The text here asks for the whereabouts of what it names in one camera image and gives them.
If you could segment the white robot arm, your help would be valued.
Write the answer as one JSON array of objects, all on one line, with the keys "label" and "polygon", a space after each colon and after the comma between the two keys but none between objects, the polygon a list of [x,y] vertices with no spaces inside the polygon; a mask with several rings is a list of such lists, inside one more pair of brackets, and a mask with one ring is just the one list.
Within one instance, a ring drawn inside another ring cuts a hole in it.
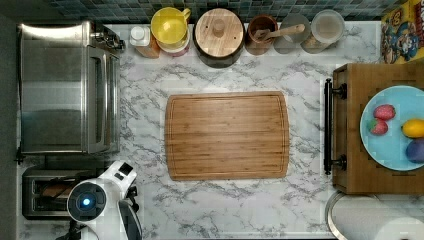
[{"label": "white robot arm", "polygon": [[67,199],[67,211],[79,225],[69,240],[142,240],[139,205],[133,182],[137,173],[124,161],[115,161],[97,178],[78,183]]}]

